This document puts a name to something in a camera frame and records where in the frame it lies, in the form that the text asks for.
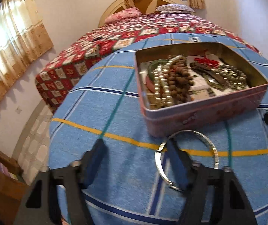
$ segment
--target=checkered pillowcase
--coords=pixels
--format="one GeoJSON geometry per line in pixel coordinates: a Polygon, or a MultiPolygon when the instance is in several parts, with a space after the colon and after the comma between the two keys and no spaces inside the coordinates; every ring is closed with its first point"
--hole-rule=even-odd
{"type": "Polygon", "coordinates": [[[156,11],[187,11],[191,13],[195,13],[195,11],[186,5],[181,4],[168,4],[156,7],[156,11]]]}
{"type": "Polygon", "coordinates": [[[167,13],[186,13],[191,14],[190,11],[161,11],[160,13],[167,14],[167,13]]]}

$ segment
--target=pearl necklace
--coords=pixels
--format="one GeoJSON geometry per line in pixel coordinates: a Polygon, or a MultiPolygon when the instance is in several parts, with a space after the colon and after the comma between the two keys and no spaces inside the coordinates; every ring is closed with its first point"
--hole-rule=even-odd
{"type": "Polygon", "coordinates": [[[155,86],[155,97],[156,105],[158,108],[161,107],[171,107],[174,104],[173,98],[171,96],[171,91],[167,83],[168,71],[172,64],[177,60],[180,60],[183,55],[178,55],[170,59],[165,65],[159,64],[154,72],[154,86],[155,86]]]}

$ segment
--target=pink tin box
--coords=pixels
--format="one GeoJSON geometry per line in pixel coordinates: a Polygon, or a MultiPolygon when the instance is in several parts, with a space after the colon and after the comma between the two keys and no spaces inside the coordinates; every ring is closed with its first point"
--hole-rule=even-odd
{"type": "Polygon", "coordinates": [[[140,108],[150,135],[163,137],[180,130],[193,130],[203,125],[213,124],[256,109],[267,91],[266,78],[242,56],[222,43],[180,43],[157,46],[136,52],[135,64],[140,108]],[[248,89],[214,96],[205,100],[151,110],[146,96],[146,85],[140,75],[140,64],[157,59],[167,59],[168,55],[198,56],[208,50],[226,64],[242,70],[247,75],[248,89]]]}

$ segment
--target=white wall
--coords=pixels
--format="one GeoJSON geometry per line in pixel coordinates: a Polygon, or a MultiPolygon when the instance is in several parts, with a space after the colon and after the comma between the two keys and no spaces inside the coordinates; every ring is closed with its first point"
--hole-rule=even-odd
{"type": "Polygon", "coordinates": [[[226,28],[256,46],[268,59],[268,0],[205,0],[197,16],[226,28]]]}
{"type": "Polygon", "coordinates": [[[41,101],[34,79],[56,55],[86,32],[97,28],[106,8],[115,0],[35,0],[54,48],[34,62],[0,103],[0,150],[12,156],[18,138],[41,101]]]}

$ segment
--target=pink pillow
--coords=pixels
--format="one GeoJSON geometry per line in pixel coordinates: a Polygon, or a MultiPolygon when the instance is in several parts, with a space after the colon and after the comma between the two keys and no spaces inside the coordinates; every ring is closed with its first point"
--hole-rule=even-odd
{"type": "Polygon", "coordinates": [[[128,9],[122,10],[119,13],[114,13],[106,17],[105,24],[108,25],[108,24],[111,24],[111,23],[114,23],[114,22],[117,22],[119,20],[126,19],[126,18],[137,18],[137,17],[140,17],[141,14],[142,14],[141,11],[136,7],[128,8],[128,9]]]}

